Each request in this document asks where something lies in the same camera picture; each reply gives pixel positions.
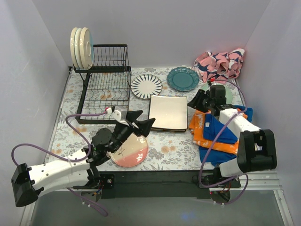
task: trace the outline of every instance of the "white plate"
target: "white plate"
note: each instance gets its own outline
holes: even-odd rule
[[[74,39],[75,39],[75,33],[77,31],[77,27],[73,28],[71,35],[70,35],[70,51],[71,51],[71,58],[72,58],[72,63],[75,66],[75,68],[78,68],[79,65],[76,62],[76,56],[75,56],[75,50],[74,50]]]
[[[133,94],[140,99],[150,99],[151,95],[158,95],[163,88],[161,80],[152,74],[136,77],[131,83]]]
[[[151,96],[149,119],[155,118],[152,128],[187,129],[187,97]]]
[[[141,163],[147,156],[149,146],[145,137],[132,133],[115,153],[108,152],[110,158],[119,166],[132,167]]]
[[[80,57],[80,50],[79,50],[79,40],[80,40],[80,33],[81,33],[81,28],[77,29],[75,32],[75,38],[74,38],[74,51],[75,51],[75,57],[76,57],[76,62],[79,65],[80,69],[83,69],[83,64],[81,62],[81,57]]]
[[[90,69],[92,66],[92,48],[91,47],[91,33],[88,28],[84,27],[80,33],[79,49],[81,62],[84,69]]]

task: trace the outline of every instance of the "dish rack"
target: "dish rack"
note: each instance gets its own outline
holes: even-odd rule
[[[128,109],[132,72],[127,44],[93,45],[93,51],[93,65],[88,70],[74,70],[83,80],[77,114],[102,113],[112,106]],[[79,124],[116,124],[109,115],[75,118]]]

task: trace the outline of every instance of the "table surface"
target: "table surface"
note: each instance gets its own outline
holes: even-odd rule
[[[132,69],[132,79],[141,74],[154,74],[163,82],[163,90],[160,95],[163,96],[187,96],[187,101],[191,101],[198,89],[203,85],[202,82],[198,87],[189,92],[178,92],[171,89],[166,81],[168,73],[173,68],[136,68]],[[233,85],[225,84],[233,94],[233,105],[242,105],[242,100],[238,89]],[[65,117],[76,113],[79,99],[82,92],[83,81],[79,74],[72,73],[68,81],[65,95],[63,97],[61,114],[59,116],[58,125],[55,130],[54,141],[51,151],[57,155],[66,157],[73,152],[86,146],[86,142],[74,132],[66,123]],[[145,120],[148,118],[149,100],[141,100],[136,98],[132,93],[130,95],[129,110],[143,110],[143,114],[138,118]],[[194,114],[194,109],[188,107],[188,123]],[[103,127],[110,129],[114,125],[81,125],[75,119],[70,119],[71,124],[76,127],[88,140]],[[184,133],[168,133],[151,131],[147,137],[149,144],[149,152],[146,159],[137,166],[126,168],[116,165],[109,160],[98,166],[100,171],[138,171],[138,170],[198,170],[201,162],[199,158],[199,150],[196,144],[192,142],[192,134],[189,130]],[[46,161],[54,161],[57,158],[47,156]],[[206,163],[205,169],[213,169],[212,164]]]

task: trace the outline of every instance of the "blue cloth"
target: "blue cloth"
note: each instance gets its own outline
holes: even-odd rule
[[[240,105],[234,105],[235,108],[238,108],[239,110],[243,111],[245,110],[245,106],[240,106]],[[252,122],[252,117],[253,117],[253,108],[248,107],[248,109],[246,110],[245,114],[248,116],[247,120],[249,122]]]
[[[201,162],[203,162],[204,157],[208,151],[208,148],[200,146],[198,149],[199,149],[199,156],[200,156]],[[234,154],[220,152],[220,151],[216,151],[216,150],[212,149],[206,159],[206,162],[211,162],[212,165],[216,166],[217,164],[221,164],[223,162],[227,162],[227,161],[230,161],[235,158],[236,158],[236,155],[234,155]]]
[[[213,141],[219,131],[223,128],[223,124],[220,123],[213,115],[205,115],[204,123],[204,133],[203,137],[206,140]],[[217,142],[225,144],[235,144],[237,142],[237,137],[230,129],[226,128],[222,134],[218,137]]]

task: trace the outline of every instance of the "stacked plates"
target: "stacked plates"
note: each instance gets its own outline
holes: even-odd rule
[[[187,97],[150,97],[149,119],[155,118],[154,131],[185,132],[187,129]]]
[[[88,28],[73,28],[70,36],[70,51],[76,69],[88,70],[93,65],[92,35]]]

